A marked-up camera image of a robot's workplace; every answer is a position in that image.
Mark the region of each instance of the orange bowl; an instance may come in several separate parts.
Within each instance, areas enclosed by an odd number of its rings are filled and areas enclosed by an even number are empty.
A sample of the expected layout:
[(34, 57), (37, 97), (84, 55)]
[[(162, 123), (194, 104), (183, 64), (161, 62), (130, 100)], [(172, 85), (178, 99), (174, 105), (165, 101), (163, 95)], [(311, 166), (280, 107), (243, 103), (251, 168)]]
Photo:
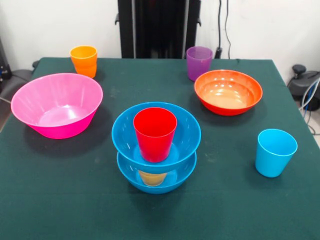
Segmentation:
[(223, 115), (242, 114), (256, 105), (263, 95), (251, 76), (233, 70), (208, 71), (197, 78), (194, 90), (210, 111)]

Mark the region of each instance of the stacked blue bowls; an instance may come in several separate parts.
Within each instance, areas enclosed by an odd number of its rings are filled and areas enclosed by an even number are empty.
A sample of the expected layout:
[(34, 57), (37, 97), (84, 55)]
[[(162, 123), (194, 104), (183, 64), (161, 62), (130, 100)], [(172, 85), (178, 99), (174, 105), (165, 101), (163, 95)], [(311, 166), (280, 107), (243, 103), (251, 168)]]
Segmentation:
[[(157, 163), (143, 159), (134, 128), (134, 117), (146, 108), (164, 108), (177, 119), (177, 127), (169, 156)], [(196, 150), (201, 141), (200, 126), (187, 110), (166, 102), (145, 102), (132, 106), (118, 116), (112, 127), (112, 141), (117, 149), (117, 164), (124, 177), (137, 189), (150, 194), (164, 194), (179, 187), (197, 164)], [(167, 173), (157, 186), (146, 185), (139, 171), (149, 174)]]

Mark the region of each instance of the table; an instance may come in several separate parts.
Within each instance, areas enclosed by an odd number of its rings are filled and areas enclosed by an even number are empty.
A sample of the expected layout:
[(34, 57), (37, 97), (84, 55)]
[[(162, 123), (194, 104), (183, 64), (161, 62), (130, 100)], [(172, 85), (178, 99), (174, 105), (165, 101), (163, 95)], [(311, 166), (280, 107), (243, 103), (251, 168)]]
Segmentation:
[[(104, 97), (82, 134), (42, 137), (13, 116), (0, 134), (0, 235), (10, 240), (313, 240), (320, 237), (320, 151), (271, 60), (214, 59), (212, 69), (254, 77), (263, 98), (225, 117), (204, 108), (183, 59), (98, 59)], [(42, 58), (33, 78), (74, 72)], [(202, 130), (197, 166), (178, 189), (145, 194), (122, 176), (111, 140), (116, 117), (148, 101), (177, 104)], [(291, 133), (298, 151), (277, 178), (254, 167), (257, 136)]]

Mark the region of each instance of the cup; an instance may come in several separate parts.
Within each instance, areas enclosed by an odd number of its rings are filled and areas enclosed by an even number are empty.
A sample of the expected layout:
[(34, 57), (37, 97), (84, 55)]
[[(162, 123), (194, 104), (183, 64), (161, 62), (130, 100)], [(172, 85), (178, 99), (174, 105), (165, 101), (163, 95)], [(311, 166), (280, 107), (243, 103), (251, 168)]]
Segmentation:
[(143, 183), (150, 187), (155, 187), (163, 183), (167, 176), (167, 172), (165, 173), (159, 173), (159, 174), (153, 174), (148, 173), (144, 171), (139, 170), (140, 177), (143, 181)]
[(158, 163), (168, 157), (177, 123), (175, 115), (161, 107), (145, 108), (135, 115), (133, 126), (146, 161)]
[(297, 141), (279, 129), (266, 129), (258, 135), (255, 168), (265, 177), (279, 176), (298, 149)]
[(212, 56), (211, 49), (203, 46), (193, 46), (186, 51), (186, 65), (190, 80), (195, 81), (200, 75), (209, 71)]
[(76, 46), (70, 51), (77, 74), (94, 78), (97, 72), (97, 49), (93, 46)]

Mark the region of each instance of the red cup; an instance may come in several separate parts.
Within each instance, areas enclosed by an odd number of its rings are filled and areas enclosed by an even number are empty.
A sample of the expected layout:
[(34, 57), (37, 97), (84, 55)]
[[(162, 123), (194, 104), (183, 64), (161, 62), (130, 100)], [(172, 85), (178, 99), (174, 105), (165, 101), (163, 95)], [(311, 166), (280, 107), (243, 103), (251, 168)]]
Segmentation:
[(133, 126), (145, 160), (158, 163), (168, 157), (177, 127), (172, 112), (161, 107), (143, 109), (135, 115)]

